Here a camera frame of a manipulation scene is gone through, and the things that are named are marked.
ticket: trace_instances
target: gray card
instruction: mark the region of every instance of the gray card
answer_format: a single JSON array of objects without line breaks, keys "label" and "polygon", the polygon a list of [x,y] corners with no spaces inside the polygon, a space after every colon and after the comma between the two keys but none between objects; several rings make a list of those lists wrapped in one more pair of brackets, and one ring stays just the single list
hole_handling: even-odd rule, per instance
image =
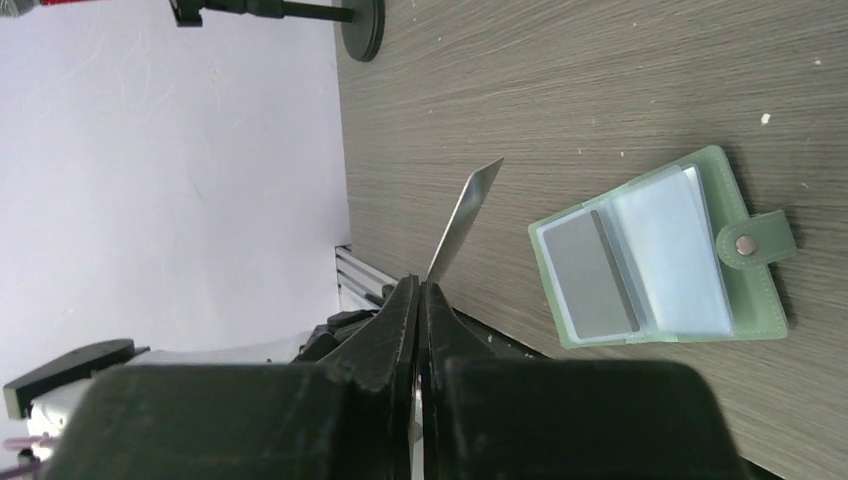
[{"label": "gray card", "polygon": [[574,331],[581,340],[639,330],[596,210],[547,230],[543,237]]}]

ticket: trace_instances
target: green strap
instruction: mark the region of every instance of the green strap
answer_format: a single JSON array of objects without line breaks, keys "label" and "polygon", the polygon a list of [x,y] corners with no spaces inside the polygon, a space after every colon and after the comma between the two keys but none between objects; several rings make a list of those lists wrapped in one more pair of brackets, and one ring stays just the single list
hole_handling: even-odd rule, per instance
[{"label": "green strap", "polygon": [[777,210],[725,226],[716,238],[716,250],[721,261],[741,270],[789,258],[798,247],[786,214]]}]

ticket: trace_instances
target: round black base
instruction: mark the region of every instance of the round black base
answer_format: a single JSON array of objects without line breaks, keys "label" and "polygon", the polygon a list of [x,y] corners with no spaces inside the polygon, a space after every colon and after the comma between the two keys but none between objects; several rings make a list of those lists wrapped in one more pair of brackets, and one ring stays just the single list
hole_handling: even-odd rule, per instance
[{"label": "round black base", "polygon": [[347,53],[354,60],[370,62],[383,43],[384,0],[342,0],[342,7],[353,10],[353,22],[341,24]]}]

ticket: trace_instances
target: red object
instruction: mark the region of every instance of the red object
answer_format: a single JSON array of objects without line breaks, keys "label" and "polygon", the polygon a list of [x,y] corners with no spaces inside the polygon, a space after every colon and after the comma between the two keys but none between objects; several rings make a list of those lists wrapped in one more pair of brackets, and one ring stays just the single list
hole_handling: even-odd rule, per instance
[{"label": "red object", "polygon": [[41,0],[41,4],[45,7],[49,7],[50,5],[59,5],[61,3],[76,3],[76,2],[90,2],[91,0]]}]

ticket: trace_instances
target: green card holder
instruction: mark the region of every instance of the green card holder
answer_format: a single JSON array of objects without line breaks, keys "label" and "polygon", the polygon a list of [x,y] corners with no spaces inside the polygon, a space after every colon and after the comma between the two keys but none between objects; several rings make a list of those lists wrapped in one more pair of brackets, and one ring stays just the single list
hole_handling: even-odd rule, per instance
[{"label": "green card holder", "polygon": [[[697,167],[703,200],[715,237],[715,250],[724,282],[727,301],[732,311],[732,336],[669,335],[647,332],[625,339],[577,343],[569,338],[566,320],[554,308],[557,288],[550,280],[548,263],[537,230],[566,215],[600,204],[622,190],[650,180],[673,166]],[[542,276],[545,293],[565,348],[620,345],[647,342],[711,342],[729,340],[780,339],[787,335],[786,315],[780,302],[768,265],[791,257],[796,252],[795,240],[783,211],[750,215],[730,169],[727,156],[717,146],[709,146],[676,162],[637,177],[610,192],[583,204],[554,214],[528,227]]]}]

